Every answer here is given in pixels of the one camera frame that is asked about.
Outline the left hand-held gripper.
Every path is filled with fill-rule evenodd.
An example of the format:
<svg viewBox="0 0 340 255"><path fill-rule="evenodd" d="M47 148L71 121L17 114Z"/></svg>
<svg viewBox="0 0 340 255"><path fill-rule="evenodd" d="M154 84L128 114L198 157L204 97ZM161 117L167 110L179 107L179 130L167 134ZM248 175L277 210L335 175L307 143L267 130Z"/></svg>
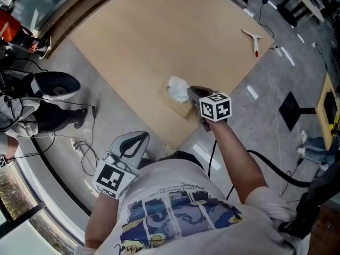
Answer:
<svg viewBox="0 0 340 255"><path fill-rule="evenodd" d="M148 132L129 132L118 136L98 163L92 180L95 189L118 200L139 177L137 169L142 166L149 141ZM123 158L133 159L132 166Z"/></svg>

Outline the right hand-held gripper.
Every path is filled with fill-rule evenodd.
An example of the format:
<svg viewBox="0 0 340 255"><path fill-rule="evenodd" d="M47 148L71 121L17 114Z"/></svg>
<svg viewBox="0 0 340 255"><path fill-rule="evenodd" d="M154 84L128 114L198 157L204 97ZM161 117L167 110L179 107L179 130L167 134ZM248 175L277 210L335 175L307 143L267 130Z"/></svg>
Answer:
<svg viewBox="0 0 340 255"><path fill-rule="evenodd" d="M231 97L207 87L190 86L187 88L189 101L198 108L200 123L209 132L207 120L212 122L225 121L232 116Z"/></svg>

